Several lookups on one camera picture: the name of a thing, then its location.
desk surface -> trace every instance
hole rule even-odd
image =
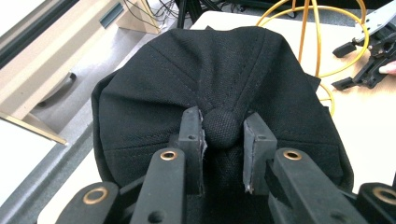
[[[208,11],[191,29],[205,29],[209,25],[215,30],[230,30],[239,26],[255,25],[257,20],[256,16]],[[285,36],[297,53],[300,26],[298,21],[275,20],[268,23],[267,28]],[[308,24],[308,34],[315,32],[314,28],[313,24]],[[350,40],[353,30],[350,27],[333,25],[322,25],[322,29],[324,50],[321,69],[329,71],[350,60],[350,57],[337,60],[331,51]],[[306,73],[313,74],[316,53],[312,49],[316,49],[315,36],[307,35],[305,43],[302,66]],[[365,64],[367,56],[346,71],[324,78],[323,82],[330,87],[334,80],[353,76]],[[396,105],[393,103],[396,96],[396,77],[386,77],[373,90],[352,88],[348,91],[332,92],[336,101],[333,120],[355,172],[354,191],[357,192],[359,186],[365,182],[391,184],[396,171]],[[68,197],[71,199],[80,189],[97,181],[100,179],[93,154],[90,153],[43,210],[38,223],[53,223],[68,202]]]

cap seam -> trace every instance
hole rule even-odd
[[[163,55],[160,51],[158,51],[156,48],[154,48],[153,46],[151,46],[151,45],[148,45],[149,47],[151,47],[151,48],[153,48],[155,51],[157,51],[159,54],[161,54],[169,63],[171,63],[174,67],[176,67],[180,72],[182,72],[184,75],[186,75],[188,78],[190,78],[193,82],[195,82],[195,83],[197,83],[195,80],[193,80],[186,72],[184,72],[183,70],[181,70],[176,64],[174,64],[172,61],[170,61],[165,55]],[[166,70],[168,70],[169,71],[169,69],[167,68],[167,66],[165,66],[165,64],[163,64],[161,61],[160,61],[160,64],[166,69]],[[210,101],[208,101],[204,96],[202,97],[202,96],[200,96],[196,91],[193,91],[189,86],[187,86],[187,84],[186,83],[184,83],[184,81],[183,80],[181,80],[180,78],[178,78],[175,74],[173,74],[172,72],[170,72],[170,74],[172,74],[172,76],[174,76],[175,77],[175,79],[177,80],[177,81],[179,81],[180,83],[182,83],[183,84],[183,86],[184,87],[186,87],[190,92],[192,92],[198,99],[204,99],[204,100],[206,100],[207,101],[207,103],[210,105],[210,106],[212,106],[213,107],[213,105],[210,103]]]
[[[256,43],[257,43],[257,40],[258,40],[258,39],[259,39],[259,33],[256,34],[256,38],[255,38],[255,40],[254,40],[254,43],[251,45],[251,48],[250,48],[250,51],[249,51],[249,52],[251,52],[251,51],[254,50],[254,48],[256,47]],[[230,97],[231,93],[233,92],[233,88],[235,87],[236,82],[240,79],[242,73],[245,71],[245,68],[247,67],[250,58],[251,58],[251,54],[250,54],[250,57],[248,57],[248,58],[245,60],[245,63],[244,63],[244,65],[242,66],[241,71],[237,74],[237,76],[234,76],[234,78],[233,78],[233,85],[231,86],[230,90],[227,92],[226,97],[224,97],[224,100],[223,100],[223,102],[222,102],[222,104],[221,104],[222,106],[225,105],[226,99],[227,99],[228,97]],[[236,99],[235,104],[232,105],[232,108],[234,108],[235,105],[237,105],[237,102],[239,101],[239,98],[240,98],[240,97],[241,97],[241,95],[239,95],[239,97]]]
[[[271,34],[270,33],[271,31],[269,31],[269,30],[267,30],[267,32],[266,33],[264,33],[264,37],[263,37],[263,43],[265,42],[265,40],[268,38],[268,34]],[[260,48],[260,51],[259,51],[259,56],[262,54],[262,49],[264,48],[264,44],[261,44],[261,48]],[[272,64],[273,63],[273,60],[274,60],[274,57],[271,57],[271,62],[269,62],[268,64]],[[259,60],[256,60],[255,61],[255,63],[253,64],[253,66],[252,66],[252,68],[251,68],[251,72],[250,72],[250,75],[248,76],[248,78],[247,78],[247,83],[249,83],[249,82],[253,82],[253,81],[250,81],[249,79],[250,79],[250,77],[251,77],[251,74],[253,73],[253,71],[254,71],[254,69],[256,68],[256,65],[257,65],[257,63],[258,63],[258,61]],[[264,77],[264,74],[266,75],[266,74],[268,74],[268,72],[271,70],[271,68],[268,68],[268,66],[267,66],[267,68],[265,69],[265,71],[260,71],[260,76],[258,76],[258,80],[260,80],[260,81],[255,81],[255,85],[254,85],[254,89],[253,89],[253,91],[252,91],[252,93],[256,93],[256,91],[257,91],[257,89],[258,89],[258,87],[260,87],[260,85],[262,84],[262,79],[263,79],[263,77]],[[240,100],[242,99],[242,96],[244,95],[243,93],[244,93],[244,91],[245,91],[245,89],[247,88],[247,85],[245,85],[244,86],[244,88],[242,89],[242,91],[241,91],[241,94],[239,94],[239,97],[238,97],[238,99],[236,100],[236,102],[235,102],[235,105],[234,105],[234,107],[236,107],[237,105],[239,105],[239,102],[240,102]],[[245,105],[250,105],[251,104],[251,102],[254,100],[254,97],[250,97],[250,99],[247,101],[247,102],[245,102]]]

black cap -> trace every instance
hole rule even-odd
[[[242,181],[243,121],[253,112],[279,147],[306,152],[335,184],[351,189],[353,173],[328,108],[316,96],[318,84],[283,36],[269,30],[171,30],[148,42],[92,94],[101,177],[125,186],[144,175],[152,154],[178,133],[183,111],[198,106],[208,144],[207,194],[203,201],[189,202],[209,205],[191,212],[190,221],[264,219],[260,212],[239,211],[262,206],[245,194]],[[221,219],[222,213],[228,219]]]

wire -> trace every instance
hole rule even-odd
[[[132,12],[132,10],[128,7],[128,4],[127,4],[126,1],[128,1],[129,3],[131,3],[129,0],[122,0],[122,1],[124,2],[125,6],[127,6],[129,12],[130,12],[135,18],[137,18],[138,20],[140,20],[140,21],[142,21],[142,22],[144,22],[144,23],[147,23],[147,24],[150,25],[150,26],[153,26],[153,27],[155,27],[155,28],[157,28],[157,29],[160,29],[158,26],[153,25],[153,24],[149,23],[148,21],[144,21],[144,20],[138,18],[138,17]],[[137,7],[137,8],[138,8],[139,10],[145,12],[146,14],[148,14],[146,11],[144,11],[144,10],[141,9],[140,7]]]
[[[303,58],[303,48],[304,48],[304,40],[305,40],[305,27],[306,21],[308,19],[308,7],[310,0],[305,0],[304,3],[304,13],[303,13],[303,27],[301,28],[301,37],[300,37],[300,49],[298,51],[298,62],[301,63]]]
[[[315,69],[315,77],[318,77],[321,62],[321,31],[317,0],[312,0],[312,7],[314,9],[315,25],[317,26],[317,67]]]
[[[289,0],[281,0],[278,3],[276,3],[273,7],[270,7],[261,17],[260,19],[257,21],[256,25],[258,26],[264,26],[265,23],[267,23],[268,21],[270,21],[273,18],[291,13],[291,12],[295,12],[295,11],[300,11],[303,10],[304,11],[304,15],[303,15],[303,27],[302,27],[302,35],[301,35],[301,39],[300,39],[300,51],[299,51],[299,57],[298,57],[298,61],[299,63],[301,62],[302,59],[302,52],[303,52],[303,48],[304,48],[304,36],[305,36],[305,27],[306,27],[306,21],[307,21],[307,14],[308,14],[308,10],[309,9],[314,9],[314,16],[315,16],[315,24],[317,27],[317,66],[316,66],[316,72],[315,72],[315,77],[328,77],[331,75],[334,75],[338,72],[341,72],[345,69],[347,69],[349,66],[351,66],[352,64],[354,64],[357,60],[359,60],[363,54],[364,51],[367,49],[368,44],[369,44],[369,33],[367,30],[367,27],[365,26],[365,17],[366,17],[366,7],[364,5],[363,0],[357,0],[359,6],[361,7],[361,19],[359,19],[357,16],[355,16],[354,14],[345,11],[341,8],[337,8],[337,7],[324,7],[324,6],[318,6],[318,3],[316,0],[312,0],[312,5],[313,6],[309,6],[309,2],[310,0],[305,0],[304,6],[303,7],[295,7],[295,0],[293,0],[292,2],[292,8],[289,10],[285,10],[282,11],[280,13],[275,14],[275,16],[269,18],[267,21],[262,21],[264,18],[266,18],[272,11],[274,11],[275,9],[277,9],[278,7],[280,7],[281,5],[283,5],[284,3],[288,2]],[[352,20],[354,20],[356,23],[358,23],[361,26],[361,29],[364,32],[364,42],[363,42],[363,46],[361,48],[361,51],[359,52],[359,54],[356,56],[356,58],[354,60],[352,60],[350,63],[346,64],[345,66],[336,69],[330,73],[326,73],[323,75],[319,74],[319,69],[320,69],[320,57],[321,57],[321,31],[320,31],[320,21],[319,21],[319,15],[318,15],[318,10],[319,9],[323,9],[323,10],[330,10],[330,11],[335,11],[341,14],[344,14],[346,16],[348,16],[349,18],[351,18]],[[321,99],[320,101],[324,101],[324,100],[330,100],[332,103],[332,109],[331,109],[331,115],[334,114],[334,110],[335,110],[335,102],[334,102],[334,97],[332,95],[332,92],[322,83],[320,83],[320,86],[327,92],[327,94],[329,95],[329,98],[325,98],[325,99]]]
[[[287,2],[289,2],[289,0],[281,0],[281,1],[277,2],[276,4],[274,4],[272,7],[268,8],[268,10],[266,10],[264,12],[264,14],[262,14],[262,16],[259,18],[259,20],[257,21],[256,25],[257,26],[263,26],[263,24],[261,24],[262,20],[264,20],[264,18],[267,17],[275,9],[277,9],[278,7],[282,6],[283,4],[285,4]]]
[[[304,7],[297,7],[297,8],[295,8],[295,11],[301,11],[301,10],[303,10],[303,9],[304,9]],[[336,74],[336,73],[339,73],[339,72],[341,72],[341,71],[344,71],[345,69],[347,69],[348,67],[350,67],[352,64],[354,64],[355,62],[357,62],[357,61],[363,56],[364,51],[366,51],[366,49],[367,49],[367,47],[368,47],[368,45],[369,45],[369,36],[370,36],[370,35],[369,35],[368,30],[367,30],[366,26],[364,25],[364,23],[361,23],[361,20],[360,20],[357,16],[355,16],[354,14],[352,14],[352,13],[350,13],[350,12],[348,12],[348,11],[345,11],[345,10],[343,10],[343,9],[341,9],[341,8],[337,8],[337,7],[324,7],[324,6],[318,6],[318,9],[320,9],[320,10],[330,10],[330,11],[335,11],[335,12],[339,12],[339,13],[341,13],[341,14],[344,14],[344,15],[348,16],[349,18],[353,19],[354,21],[356,21],[356,22],[361,26],[361,29],[362,29],[363,32],[364,32],[364,43],[363,43],[363,46],[362,46],[362,48],[361,48],[361,51],[359,52],[359,54],[356,56],[355,59],[353,59],[350,63],[346,64],[345,66],[343,66],[343,67],[341,67],[341,68],[338,68],[338,69],[336,69],[336,70],[334,70],[334,71],[331,71],[331,72],[329,72],[329,73],[325,73],[325,74],[322,74],[322,75],[318,75],[318,77],[328,77],[328,76],[334,75],[334,74]],[[270,20],[272,20],[272,19],[274,19],[274,18],[276,18],[276,17],[279,17],[279,16],[282,16],[282,15],[288,14],[288,13],[290,13],[290,12],[291,12],[291,9],[284,10],[284,11],[282,11],[282,12],[279,12],[279,13],[277,13],[275,16],[273,16],[273,17],[267,19],[267,21],[261,22],[261,26],[264,26],[265,23],[267,23],[268,21],[270,21]]]

